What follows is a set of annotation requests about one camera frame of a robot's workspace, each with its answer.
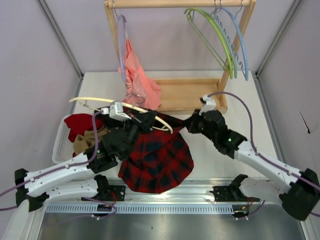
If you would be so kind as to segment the cream hanger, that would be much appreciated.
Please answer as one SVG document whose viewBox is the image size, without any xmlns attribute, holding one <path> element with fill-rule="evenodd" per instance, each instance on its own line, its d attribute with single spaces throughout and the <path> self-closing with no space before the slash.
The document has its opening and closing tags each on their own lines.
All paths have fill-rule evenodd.
<svg viewBox="0 0 320 240">
<path fill-rule="evenodd" d="M 69 100 L 70 103 L 77 102 L 77 101 L 95 101 L 95 102 L 103 102 L 103 103 L 109 103 L 109 104 L 114 102 L 113 99 L 99 98 L 99 97 L 83 97 L 83 96 L 74 97 L 74 98 L 71 98 Z M 131 110 L 138 111 L 139 113 L 148 112 L 148 110 L 145 110 L 145 109 L 143 109 L 141 107 L 138 107 L 138 106 L 135 106 L 135 105 L 132 105 L 132 104 L 129 104 L 129 103 L 125 103 L 125 102 L 120 102 L 120 103 L 121 103 L 121 105 L 123 107 L 129 108 Z M 160 130 L 160 131 L 163 131 L 163 132 L 169 131 L 171 134 L 173 134 L 173 128 L 165 120 L 163 120 L 162 118 L 160 118 L 158 116 L 155 117 L 155 120 L 157 122 L 161 123 L 163 125 L 163 127 L 162 128 L 154 127 L 154 129 Z"/>
</svg>

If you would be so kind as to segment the red plaid skirt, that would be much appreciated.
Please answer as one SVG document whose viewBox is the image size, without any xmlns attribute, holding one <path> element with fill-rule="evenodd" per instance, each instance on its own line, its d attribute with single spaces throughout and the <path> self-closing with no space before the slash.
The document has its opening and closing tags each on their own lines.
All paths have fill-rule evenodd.
<svg viewBox="0 0 320 240">
<path fill-rule="evenodd" d="M 173 130 L 141 134 L 118 177 L 134 192 L 160 194 L 180 185 L 194 169 L 190 148 L 180 131 L 184 121 L 158 113 Z"/>
</svg>

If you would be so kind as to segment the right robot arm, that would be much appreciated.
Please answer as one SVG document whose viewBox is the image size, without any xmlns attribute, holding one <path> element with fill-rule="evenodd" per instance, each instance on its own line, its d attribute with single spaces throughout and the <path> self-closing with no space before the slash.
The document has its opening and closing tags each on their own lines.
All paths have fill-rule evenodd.
<svg viewBox="0 0 320 240">
<path fill-rule="evenodd" d="M 258 183 L 244 177 L 237 183 L 244 196 L 278 204 L 299 221 L 313 214 L 320 201 L 320 183 L 313 170 L 302 171 L 275 158 L 266 158 L 245 136 L 229 129 L 218 110 L 201 112 L 196 109 L 184 121 L 184 126 L 189 133 L 208 138 L 219 153 L 252 167 L 269 179 L 269 182 Z"/>
</svg>

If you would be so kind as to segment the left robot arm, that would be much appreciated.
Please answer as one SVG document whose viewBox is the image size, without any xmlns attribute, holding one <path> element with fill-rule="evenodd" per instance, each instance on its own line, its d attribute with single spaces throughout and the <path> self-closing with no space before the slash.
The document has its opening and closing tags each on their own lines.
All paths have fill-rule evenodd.
<svg viewBox="0 0 320 240">
<path fill-rule="evenodd" d="M 106 198 L 109 184 L 101 173 L 129 158 L 139 136 L 152 131 L 157 113 L 114 112 L 105 108 L 93 117 L 99 115 L 108 116 L 115 126 L 98 143 L 64 163 L 34 172 L 24 168 L 14 172 L 17 206 L 28 201 L 28 211 L 33 212 L 51 201 Z"/>
</svg>

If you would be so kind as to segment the pink skirt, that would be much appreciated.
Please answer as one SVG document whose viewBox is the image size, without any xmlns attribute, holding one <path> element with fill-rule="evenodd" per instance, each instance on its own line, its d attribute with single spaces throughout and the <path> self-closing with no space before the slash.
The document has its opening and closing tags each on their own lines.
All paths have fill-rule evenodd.
<svg viewBox="0 0 320 240">
<path fill-rule="evenodd" d="M 127 38 L 124 48 L 120 53 L 120 67 L 122 81 L 126 87 L 124 103 L 136 105 L 149 110 L 156 110 L 160 107 L 161 87 L 152 78 L 149 78 L 131 44 Z"/>
</svg>

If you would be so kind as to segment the purple hanger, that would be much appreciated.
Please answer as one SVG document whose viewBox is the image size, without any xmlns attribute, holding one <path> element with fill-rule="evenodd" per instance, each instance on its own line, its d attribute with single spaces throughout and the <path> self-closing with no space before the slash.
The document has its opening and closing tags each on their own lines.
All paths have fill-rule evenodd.
<svg viewBox="0 0 320 240">
<path fill-rule="evenodd" d="M 127 30 L 126 30 L 126 23 L 127 20 L 123 14 L 117 14 L 115 1 L 112 1 L 112 6 L 114 9 L 114 13 L 117 19 L 117 40 L 118 40 L 118 52 L 119 52 L 119 65 L 120 65 L 120 73 L 122 81 L 126 82 L 126 72 L 125 72 L 125 47 L 126 47 L 126 40 L 127 40 Z"/>
</svg>

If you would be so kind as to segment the teal hanger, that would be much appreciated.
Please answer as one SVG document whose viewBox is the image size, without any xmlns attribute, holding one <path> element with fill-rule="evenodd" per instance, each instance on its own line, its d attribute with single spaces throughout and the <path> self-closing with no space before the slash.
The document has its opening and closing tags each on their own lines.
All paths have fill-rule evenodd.
<svg viewBox="0 0 320 240">
<path fill-rule="evenodd" d="M 215 30 L 216 34 L 218 35 L 220 42 L 222 44 L 224 53 L 226 55 L 226 63 L 222 64 L 222 58 L 219 56 L 217 51 L 212 47 L 209 41 L 204 37 L 204 35 L 199 31 L 198 35 L 205 46 L 208 48 L 209 52 L 214 56 L 217 60 L 219 65 L 222 67 L 223 70 L 227 70 L 230 74 L 231 79 L 237 78 L 238 74 L 238 67 L 236 64 L 236 54 L 233 53 L 233 46 L 231 44 L 230 37 L 227 34 L 226 29 L 223 26 L 223 23 L 220 21 L 217 14 L 211 14 L 204 10 L 198 11 L 212 26 Z"/>
</svg>

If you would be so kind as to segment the blue hanger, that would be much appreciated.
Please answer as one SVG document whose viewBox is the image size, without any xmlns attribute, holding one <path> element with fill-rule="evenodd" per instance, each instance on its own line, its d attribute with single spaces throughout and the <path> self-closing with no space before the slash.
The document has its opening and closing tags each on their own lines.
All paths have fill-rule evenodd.
<svg viewBox="0 0 320 240">
<path fill-rule="evenodd" d="M 236 61 L 237 61 L 237 64 L 241 67 L 241 71 L 244 76 L 244 79 L 248 81 L 249 80 L 249 63 L 248 63 L 246 45 L 244 41 L 244 35 L 250 20 L 250 16 L 248 15 L 250 8 L 248 6 L 246 7 L 242 6 L 242 8 L 244 8 L 244 10 L 240 9 L 235 14 L 232 14 L 231 11 L 228 10 L 226 7 L 222 7 L 222 10 L 229 15 L 230 19 L 233 22 L 234 28 L 236 30 L 236 35 L 234 37 L 234 41 L 232 44 L 233 46 L 232 52 L 236 55 Z M 242 12 L 240 22 L 237 21 L 237 14 L 239 12 Z M 238 59 L 238 50 L 236 50 L 237 45 L 239 45 L 239 47 L 241 48 L 243 61 L 240 61 Z"/>
</svg>

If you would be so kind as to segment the green hanger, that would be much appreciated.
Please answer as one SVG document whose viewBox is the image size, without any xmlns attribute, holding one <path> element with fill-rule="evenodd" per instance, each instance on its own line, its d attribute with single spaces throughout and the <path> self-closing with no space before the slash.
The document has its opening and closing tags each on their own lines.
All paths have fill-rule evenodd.
<svg viewBox="0 0 320 240">
<path fill-rule="evenodd" d="M 204 19 L 207 20 L 211 28 L 213 29 L 213 32 L 217 35 L 218 40 L 222 46 L 223 52 L 225 54 L 225 60 L 218 54 L 217 50 L 213 47 L 213 45 L 207 40 L 205 35 L 201 32 L 201 30 L 196 26 L 195 24 L 195 15 L 200 14 Z M 235 64 L 235 55 L 232 53 L 231 44 L 228 42 L 228 37 L 222 30 L 222 27 L 218 23 L 218 21 L 208 12 L 195 8 L 195 7 L 189 7 L 184 11 L 184 14 L 186 15 L 186 19 L 188 23 L 191 25 L 195 33 L 198 35 L 200 40 L 203 42 L 203 44 L 206 46 L 208 51 L 211 53 L 211 55 L 215 58 L 215 60 L 218 62 L 219 66 L 229 73 L 229 77 L 231 79 L 236 78 L 238 76 L 237 71 L 238 67 Z"/>
</svg>

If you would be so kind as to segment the tan garment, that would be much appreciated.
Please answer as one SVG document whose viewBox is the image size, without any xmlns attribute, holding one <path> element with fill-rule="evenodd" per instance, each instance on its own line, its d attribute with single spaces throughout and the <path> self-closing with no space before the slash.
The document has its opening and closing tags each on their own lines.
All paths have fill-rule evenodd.
<svg viewBox="0 0 320 240">
<path fill-rule="evenodd" d="M 102 137 L 107 134 L 109 129 L 105 126 L 97 130 L 98 142 L 102 140 Z M 78 134 L 73 142 L 73 154 L 77 156 L 80 153 L 85 152 L 88 148 L 93 147 L 96 144 L 95 133 L 93 130 L 86 130 L 83 135 Z"/>
</svg>

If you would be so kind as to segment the wooden clothes rack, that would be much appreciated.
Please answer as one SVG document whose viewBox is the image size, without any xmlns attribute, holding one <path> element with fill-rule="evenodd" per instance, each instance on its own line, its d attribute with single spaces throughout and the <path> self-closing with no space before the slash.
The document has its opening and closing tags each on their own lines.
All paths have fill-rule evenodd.
<svg viewBox="0 0 320 240">
<path fill-rule="evenodd" d="M 198 8 L 209 14 L 217 14 L 222 7 L 249 7 L 248 15 L 252 16 L 256 1 L 254 0 L 221 0 L 219 2 L 211 0 L 114 0 L 115 9 L 147 9 L 147 8 Z M 113 7 L 113 0 L 105 0 L 105 13 L 108 19 L 111 35 L 113 37 L 116 54 L 119 60 L 117 17 Z M 243 61 L 243 54 L 239 45 L 236 46 L 237 55 Z M 227 81 L 231 79 L 227 71 L 223 71 L 221 78 L 168 78 L 154 79 L 160 86 L 161 105 L 158 110 L 161 112 L 190 112 L 199 107 L 196 100 L 200 94 L 207 90 L 212 90 L 218 96 L 214 98 L 218 110 L 225 113 L 228 109 L 227 100 L 223 90 Z"/>
</svg>

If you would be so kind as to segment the red garment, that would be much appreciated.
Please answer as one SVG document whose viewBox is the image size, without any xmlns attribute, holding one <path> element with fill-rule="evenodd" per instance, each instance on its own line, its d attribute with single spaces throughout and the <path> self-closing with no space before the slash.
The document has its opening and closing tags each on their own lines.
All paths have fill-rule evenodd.
<svg viewBox="0 0 320 240">
<path fill-rule="evenodd" d="M 69 128 L 68 139 L 70 142 L 73 143 L 78 135 L 83 136 L 85 131 L 94 130 L 92 117 L 92 115 L 87 113 L 78 113 L 71 114 L 63 120 L 66 126 Z"/>
</svg>

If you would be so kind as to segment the white laundry basket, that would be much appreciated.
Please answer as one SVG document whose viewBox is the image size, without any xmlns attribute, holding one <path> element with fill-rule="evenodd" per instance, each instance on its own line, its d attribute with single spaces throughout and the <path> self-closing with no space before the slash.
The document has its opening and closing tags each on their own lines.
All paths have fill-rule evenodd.
<svg viewBox="0 0 320 240">
<path fill-rule="evenodd" d="M 73 157 L 73 143 L 69 140 L 70 128 L 65 123 L 65 119 L 70 116 L 69 114 L 62 118 L 57 130 L 52 150 L 52 162 L 56 165 L 68 161 Z"/>
</svg>

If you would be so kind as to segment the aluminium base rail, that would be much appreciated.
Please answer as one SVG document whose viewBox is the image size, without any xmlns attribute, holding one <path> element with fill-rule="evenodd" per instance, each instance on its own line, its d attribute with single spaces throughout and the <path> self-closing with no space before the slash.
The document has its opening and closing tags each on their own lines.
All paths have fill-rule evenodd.
<svg viewBox="0 0 320 240">
<path fill-rule="evenodd" d="M 249 220 L 262 206 L 262 200 L 245 197 L 227 200 L 225 193 L 231 180 L 185 180 L 163 193 L 134 192 L 127 186 L 120 189 L 114 206 L 106 202 L 77 201 L 49 204 L 45 214 L 70 214 L 70 221 L 93 218 L 97 221 L 124 214 L 149 215 L 231 215 L 237 221 Z"/>
</svg>

